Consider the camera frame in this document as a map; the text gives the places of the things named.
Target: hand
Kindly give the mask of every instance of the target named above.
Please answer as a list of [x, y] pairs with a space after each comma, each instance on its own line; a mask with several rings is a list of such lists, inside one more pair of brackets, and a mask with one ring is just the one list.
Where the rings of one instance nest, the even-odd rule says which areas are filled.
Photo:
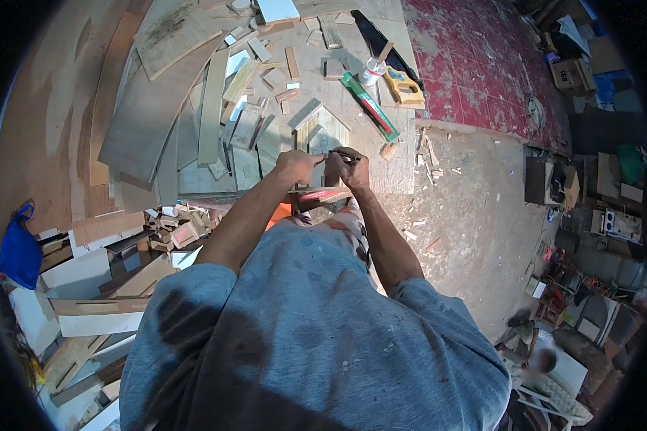
[[[340, 157], [340, 154], [352, 157], [353, 160], [347, 164]], [[362, 159], [356, 161], [354, 160], [355, 157], [361, 157]], [[328, 153], [326, 174], [329, 173], [340, 175], [340, 179], [353, 193], [369, 189], [369, 159], [352, 148], [338, 147], [333, 152]]]
[[322, 161], [324, 161], [323, 154], [312, 156], [301, 150], [290, 150], [280, 153], [276, 161], [276, 169], [290, 185], [309, 184], [314, 167]]

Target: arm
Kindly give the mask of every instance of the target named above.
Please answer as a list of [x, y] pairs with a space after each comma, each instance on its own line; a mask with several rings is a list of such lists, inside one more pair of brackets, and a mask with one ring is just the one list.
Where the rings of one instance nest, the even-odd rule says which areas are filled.
[[[348, 147], [330, 153], [329, 163], [340, 174], [359, 203], [367, 229], [369, 250], [376, 264], [379, 281], [388, 297], [401, 281], [423, 279], [424, 273], [414, 252], [400, 235], [369, 186], [369, 159]], [[347, 164], [338, 153], [358, 156], [360, 161]]]
[[211, 232], [195, 263], [216, 263], [238, 274], [283, 197], [295, 183], [311, 182], [312, 170], [323, 159], [323, 154], [282, 152], [276, 167], [245, 193]]

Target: workbench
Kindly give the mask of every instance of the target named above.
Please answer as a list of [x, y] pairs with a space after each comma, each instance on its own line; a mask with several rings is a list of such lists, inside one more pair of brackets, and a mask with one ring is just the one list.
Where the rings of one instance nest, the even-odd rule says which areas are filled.
[[[172, 8], [182, 1], [186, 0], [161, 4]], [[146, 14], [142, 28], [153, 14], [157, 17], [162, 13], [153, 11], [153, 6], [158, 3], [156, 1]], [[295, 1], [296, 5], [311, 3]], [[394, 38], [400, 34], [409, 41], [399, 0], [358, 0], [357, 3], [370, 20], [385, 20], [381, 23], [394, 29]], [[119, 182], [90, 183], [88, 159], [92, 111], [98, 78], [117, 24], [124, 13], [143, 16], [138, 12], [142, 4], [144, 0], [111, 4], [67, 1], [27, 53], [15, 77], [0, 124], [0, 238], [10, 214], [29, 200], [36, 209], [34, 218], [27, 223], [32, 234], [54, 228], [66, 232], [72, 228], [73, 222], [123, 209]], [[228, 31], [237, 26], [248, 29], [248, 22], [254, 14], [234, 18], [234, 13], [225, 5], [212, 10], [215, 11], [215, 22], [222, 30]], [[288, 30], [260, 35], [259, 39], [269, 41], [267, 49], [272, 55], [269, 62], [285, 62], [284, 48], [294, 48], [302, 78], [293, 82], [302, 83], [301, 95], [289, 101], [290, 114], [283, 115], [274, 96], [285, 91], [284, 84], [282, 89], [271, 90], [266, 87], [261, 79], [263, 73], [260, 73], [250, 84], [254, 94], [249, 101], [254, 103], [259, 97], [269, 99], [265, 116], [276, 115], [279, 118], [282, 150], [293, 147], [293, 125], [306, 115], [308, 109], [323, 101], [350, 126], [350, 146], [369, 156], [373, 190], [377, 193], [410, 194], [413, 192], [414, 110], [381, 104], [400, 135], [394, 157], [388, 162], [380, 158], [379, 151], [385, 139], [376, 126], [366, 114], [360, 114], [362, 108], [340, 82], [325, 81], [322, 76], [326, 58], [345, 57], [350, 72], [356, 74], [370, 56], [354, 24], [338, 24], [337, 28], [344, 47], [336, 50], [307, 45], [310, 31], [303, 22], [295, 22], [294, 27]], [[254, 57], [247, 45], [240, 49], [247, 49]], [[401, 55], [405, 57], [408, 54], [401, 52]], [[416, 65], [414, 58], [406, 58], [406, 61]], [[379, 100], [376, 91], [368, 92]], [[181, 113], [190, 113], [189, 120], [198, 126], [201, 110], [190, 111]], [[198, 136], [198, 127], [194, 133]], [[190, 195], [235, 193], [235, 190], [234, 177], [224, 176], [215, 181], [208, 169], [199, 168], [196, 161], [178, 175], [180, 199]]]

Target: red floor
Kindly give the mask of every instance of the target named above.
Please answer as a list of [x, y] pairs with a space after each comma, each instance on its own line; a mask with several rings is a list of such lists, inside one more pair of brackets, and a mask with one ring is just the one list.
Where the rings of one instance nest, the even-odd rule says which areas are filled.
[[[515, 133], [559, 148], [565, 111], [551, 71], [516, 13], [497, 0], [403, 0], [419, 77], [425, 85], [421, 116]], [[546, 125], [528, 125], [534, 95]]]

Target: workshop floor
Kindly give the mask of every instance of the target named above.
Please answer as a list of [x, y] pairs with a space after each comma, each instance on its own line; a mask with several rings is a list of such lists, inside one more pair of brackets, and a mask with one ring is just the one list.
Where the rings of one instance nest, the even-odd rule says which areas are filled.
[[[417, 236], [408, 243], [434, 289], [462, 298], [480, 330], [496, 343], [506, 320], [534, 304], [524, 293], [526, 271], [533, 261], [531, 269], [541, 272], [540, 234], [552, 244], [557, 222], [546, 222], [543, 208], [523, 202], [522, 144], [501, 137], [495, 143], [491, 133], [482, 132], [446, 136], [445, 130], [429, 131], [441, 159], [436, 168], [444, 171], [436, 186], [420, 167], [414, 195], [384, 194], [379, 200], [399, 231]], [[451, 170], [458, 167], [462, 174]], [[413, 200], [417, 207], [410, 212]], [[323, 207], [312, 211], [315, 222], [329, 216]], [[413, 226], [422, 220], [425, 225]], [[427, 252], [438, 238], [441, 243]]]
[[[498, 0], [403, 0], [427, 119], [514, 133], [562, 150], [567, 116], [548, 65], [526, 25]], [[528, 124], [527, 99], [546, 111], [541, 132]]]

